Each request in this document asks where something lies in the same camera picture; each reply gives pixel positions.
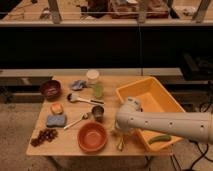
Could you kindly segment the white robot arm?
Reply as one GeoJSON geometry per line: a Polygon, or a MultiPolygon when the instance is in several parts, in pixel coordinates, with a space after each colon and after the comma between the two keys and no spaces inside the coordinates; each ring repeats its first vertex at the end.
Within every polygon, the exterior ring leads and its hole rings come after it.
{"type": "Polygon", "coordinates": [[[213,114],[201,112],[141,112],[138,99],[128,97],[115,115],[115,126],[156,131],[213,144],[213,114]]]}

